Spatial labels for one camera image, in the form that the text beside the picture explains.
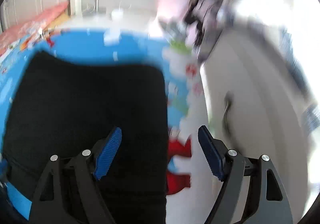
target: black fabric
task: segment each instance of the black fabric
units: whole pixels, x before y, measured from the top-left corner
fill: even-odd
[[[52,155],[73,157],[119,126],[123,140],[101,193],[117,223],[165,223],[167,105],[164,78],[145,65],[77,66],[36,54],[4,136],[9,181],[32,200]]]

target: red fabric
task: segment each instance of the red fabric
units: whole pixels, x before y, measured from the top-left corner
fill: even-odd
[[[177,140],[169,140],[168,146],[168,162],[174,155],[191,158],[191,137],[188,138],[185,145]],[[182,191],[184,188],[190,188],[189,174],[174,174],[167,170],[167,195],[173,195]]]
[[[68,7],[69,2],[60,3],[52,8],[44,10],[38,16],[32,18],[31,20],[12,26],[8,30],[0,34],[0,56],[5,53],[8,46],[24,37],[27,34],[38,33],[39,29],[45,29],[54,19],[56,19],[60,14],[62,14]]]

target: gray round object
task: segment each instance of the gray round object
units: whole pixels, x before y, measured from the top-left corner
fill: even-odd
[[[263,161],[266,161],[266,162],[270,160],[270,157],[267,156],[267,155],[262,155],[261,158],[262,158]]]
[[[83,156],[89,156],[90,154],[91,154],[91,151],[90,151],[89,149],[84,150],[84,151],[82,152],[82,155],[83,155]]]
[[[53,162],[54,162],[54,161],[57,161],[57,160],[58,160],[58,155],[53,155],[53,156],[51,156],[51,157],[50,157],[50,160],[53,161]]]
[[[228,154],[230,154],[231,156],[236,156],[237,155],[237,151],[236,150],[229,150]]]

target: blue gripper pad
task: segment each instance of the blue gripper pad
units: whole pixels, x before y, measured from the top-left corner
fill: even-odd
[[[96,169],[93,176],[100,180],[109,171],[110,165],[118,151],[122,140],[122,131],[119,127],[115,128],[105,140],[105,144],[97,156]]]
[[[198,140],[212,174],[218,177],[220,181],[224,181],[226,177],[224,164],[225,154],[228,152],[227,147],[221,140],[214,139],[206,126],[199,128]]]

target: pink object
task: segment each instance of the pink object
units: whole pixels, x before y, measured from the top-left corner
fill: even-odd
[[[4,54],[9,45],[24,37],[27,34],[36,34],[39,29],[45,29],[52,21],[62,14],[68,7],[69,2],[60,3],[54,7],[44,10],[41,14],[33,19],[9,28],[0,34],[0,56]]]

